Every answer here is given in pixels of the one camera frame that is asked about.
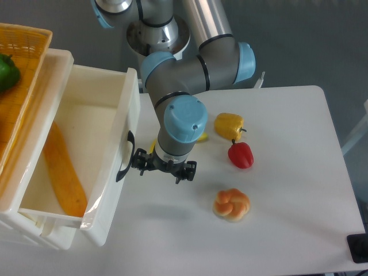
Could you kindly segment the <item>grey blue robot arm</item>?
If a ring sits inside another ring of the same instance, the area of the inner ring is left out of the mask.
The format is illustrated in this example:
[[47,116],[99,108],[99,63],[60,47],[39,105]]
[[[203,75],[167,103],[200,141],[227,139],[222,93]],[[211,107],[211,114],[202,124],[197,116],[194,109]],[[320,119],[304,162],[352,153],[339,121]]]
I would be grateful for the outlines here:
[[196,94],[251,78],[256,69],[252,48],[234,39],[220,1],[184,1],[187,20],[174,14],[173,1],[91,5],[103,28],[128,23],[126,39],[141,60],[143,89],[160,124],[153,152],[134,148],[128,167],[192,181],[197,164],[188,156],[208,119]]

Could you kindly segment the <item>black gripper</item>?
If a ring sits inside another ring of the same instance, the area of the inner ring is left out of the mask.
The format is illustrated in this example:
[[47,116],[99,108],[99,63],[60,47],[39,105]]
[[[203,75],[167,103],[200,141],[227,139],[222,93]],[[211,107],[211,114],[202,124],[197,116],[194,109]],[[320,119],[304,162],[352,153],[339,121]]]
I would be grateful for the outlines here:
[[138,148],[133,156],[132,168],[140,171],[143,175],[145,171],[159,170],[164,173],[170,173],[175,176],[175,183],[180,181],[193,181],[196,169],[196,161],[175,163],[172,160],[164,161],[157,156],[156,152],[149,154],[146,150]]

